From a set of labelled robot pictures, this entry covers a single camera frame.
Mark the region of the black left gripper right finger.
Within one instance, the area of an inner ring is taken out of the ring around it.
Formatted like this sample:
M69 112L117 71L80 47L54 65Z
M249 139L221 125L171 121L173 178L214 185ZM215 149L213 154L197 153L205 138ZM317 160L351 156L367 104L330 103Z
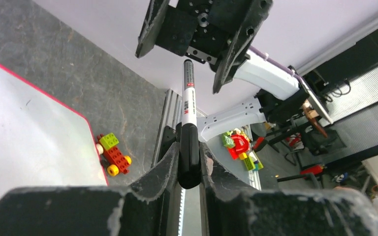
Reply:
M199 150L205 236L378 236L378 213L356 190L257 190Z

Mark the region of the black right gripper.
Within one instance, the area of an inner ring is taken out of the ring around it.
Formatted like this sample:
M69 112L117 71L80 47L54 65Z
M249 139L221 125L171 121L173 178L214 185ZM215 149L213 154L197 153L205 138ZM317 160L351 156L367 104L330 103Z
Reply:
M214 94L232 81L273 5L272 0L180 0L175 7L169 3L150 0L135 56L145 56L156 44L213 65Z

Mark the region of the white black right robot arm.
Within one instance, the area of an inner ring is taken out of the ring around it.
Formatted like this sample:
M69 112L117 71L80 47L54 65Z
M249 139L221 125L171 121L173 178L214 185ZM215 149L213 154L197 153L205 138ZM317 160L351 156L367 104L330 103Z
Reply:
M303 81L251 48L272 7L270 0L152 0L138 37L135 55L159 46L184 61L182 141L206 142L229 129L252 123L283 123L309 97ZM251 83L259 92L228 110L198 118L193 63L209 64L215 73L213 93L233 79Z

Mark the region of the pink framed whiteboard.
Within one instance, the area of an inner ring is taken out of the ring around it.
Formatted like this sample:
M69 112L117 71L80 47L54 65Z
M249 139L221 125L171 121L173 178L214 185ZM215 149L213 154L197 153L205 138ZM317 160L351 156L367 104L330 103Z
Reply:
M88 120L0 64L0 199L25 186L107 184Z

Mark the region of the white black marker pen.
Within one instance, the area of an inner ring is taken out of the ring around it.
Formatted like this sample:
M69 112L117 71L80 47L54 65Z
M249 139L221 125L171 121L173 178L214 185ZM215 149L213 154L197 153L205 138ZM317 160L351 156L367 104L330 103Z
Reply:
M191 189L201 182L201 167L194 67L190 59L183 63L183 78L178 182L182 188Z

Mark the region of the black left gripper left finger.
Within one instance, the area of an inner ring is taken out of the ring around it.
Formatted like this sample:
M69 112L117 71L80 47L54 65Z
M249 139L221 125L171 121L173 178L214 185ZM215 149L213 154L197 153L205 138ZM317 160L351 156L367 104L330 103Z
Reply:
M179 144L128 186L23 187L0 200L0 236L176 236Z

